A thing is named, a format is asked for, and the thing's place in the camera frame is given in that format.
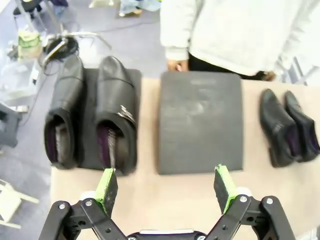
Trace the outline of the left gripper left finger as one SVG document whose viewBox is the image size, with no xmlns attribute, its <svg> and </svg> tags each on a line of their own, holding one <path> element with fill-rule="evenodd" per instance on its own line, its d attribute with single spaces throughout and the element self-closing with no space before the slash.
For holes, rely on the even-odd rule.
<svg viewBox="0 0 320 240">
<path fill-rule="evenodd" d="M 52 204 L 40 240 L 76 240 L 82 230 L 92 230 L 99 240 L 126 240 L 127 237 L 111 218 L 118 192 L 115 169 L 106 168 L 94 197 L 71 205 L 67 201 Z"/>
</svg>

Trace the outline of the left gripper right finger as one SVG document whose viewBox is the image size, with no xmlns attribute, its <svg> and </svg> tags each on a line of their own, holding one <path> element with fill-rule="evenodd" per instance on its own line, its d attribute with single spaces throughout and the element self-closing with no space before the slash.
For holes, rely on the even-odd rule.
<svg viewBox="0 0 320 240">
<path fill-rule="evenodd" d="M 250 226 L 258 240 L 294 240 L 295 235 L 280 203 L 272 195 L 256 200 L 240 194 L 228 168 L 215 167 L 213 188 L 221 210 L 221 217 L 206 240 L 232 240 L 240 226 Z"/>
</svg>

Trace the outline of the person's left hand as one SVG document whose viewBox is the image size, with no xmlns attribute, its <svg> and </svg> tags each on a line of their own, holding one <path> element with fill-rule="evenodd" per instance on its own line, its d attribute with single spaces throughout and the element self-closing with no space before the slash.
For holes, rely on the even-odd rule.
<svg viewBox="0 0 320 240">
<path fill-rule="evenodd" d="M 259 80 L 265 82 L 272 82 L 276 79 L 277 75 L 273 71 L 264 71 L 260 74 Z"/>
</svg>

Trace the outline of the person's right hand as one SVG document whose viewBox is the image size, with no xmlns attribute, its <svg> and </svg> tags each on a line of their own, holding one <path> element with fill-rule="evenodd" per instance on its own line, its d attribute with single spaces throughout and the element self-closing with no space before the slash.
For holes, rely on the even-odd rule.
<svg viewBox="0 0 320 240">
<path fill-rule="evenodd" d="M 188 60 L 172 60 L 168 59 L 167 70 L 176 72 L 187 72 L 189 70 Z"/>
</svg>

